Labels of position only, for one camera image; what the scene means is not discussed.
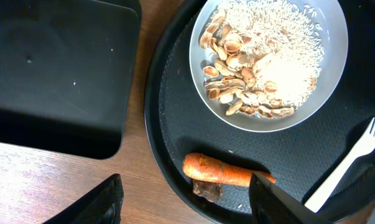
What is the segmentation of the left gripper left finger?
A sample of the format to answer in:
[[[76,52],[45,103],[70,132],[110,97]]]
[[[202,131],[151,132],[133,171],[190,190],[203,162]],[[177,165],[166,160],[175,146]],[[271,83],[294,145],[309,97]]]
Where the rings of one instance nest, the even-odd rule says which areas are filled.
[[[120,224],[124,191],[113,174],[44,224]]]

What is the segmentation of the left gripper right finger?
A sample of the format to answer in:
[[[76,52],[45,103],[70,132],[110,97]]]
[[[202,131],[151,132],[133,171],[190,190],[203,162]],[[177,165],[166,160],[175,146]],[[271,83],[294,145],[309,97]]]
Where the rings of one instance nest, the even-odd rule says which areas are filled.
[[[255,224],[329,223],[259,173],[251,176],[249,201]]]

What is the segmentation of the brown food scrap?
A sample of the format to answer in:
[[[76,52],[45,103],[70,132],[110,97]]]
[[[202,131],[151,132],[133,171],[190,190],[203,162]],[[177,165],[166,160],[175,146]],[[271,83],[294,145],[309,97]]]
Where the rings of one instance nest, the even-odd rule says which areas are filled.
[[[223,189],[219,183],[193,179],[193,193],[209,202],[217,202],[223,195]]]

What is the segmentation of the orange carrot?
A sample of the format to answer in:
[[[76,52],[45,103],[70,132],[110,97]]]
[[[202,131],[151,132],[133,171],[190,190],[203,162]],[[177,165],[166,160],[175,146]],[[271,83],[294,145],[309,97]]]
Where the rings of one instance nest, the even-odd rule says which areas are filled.
[[[253,173],[263,175],[271,183],[276,178],[266,172],[249,170],[227,164],[201,153],[189,153],[183,161],[183,172],[186,176],[204,182],[249,187]]]

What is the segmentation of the white plastic fork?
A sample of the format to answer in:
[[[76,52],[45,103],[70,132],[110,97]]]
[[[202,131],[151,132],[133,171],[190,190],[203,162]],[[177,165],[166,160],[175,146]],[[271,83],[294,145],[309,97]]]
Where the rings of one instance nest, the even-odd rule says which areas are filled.
[[[372,153],[373,150],[375,150],[375,118],[372,118],[363,135],[354,144],[350,152],[319,188],[316,189],[304,205],[312,212],[317,213],[328,200],[353,162],[359,157]]]

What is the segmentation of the grey plate with rice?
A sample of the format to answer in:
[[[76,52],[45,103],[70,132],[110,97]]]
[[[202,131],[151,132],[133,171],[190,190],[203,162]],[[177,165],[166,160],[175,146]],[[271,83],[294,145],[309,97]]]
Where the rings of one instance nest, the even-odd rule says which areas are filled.
[[[280,131],[331,97],[348,42],[335,0],[207,1],[190,38],[190,71],[220,120],[244,131]]]

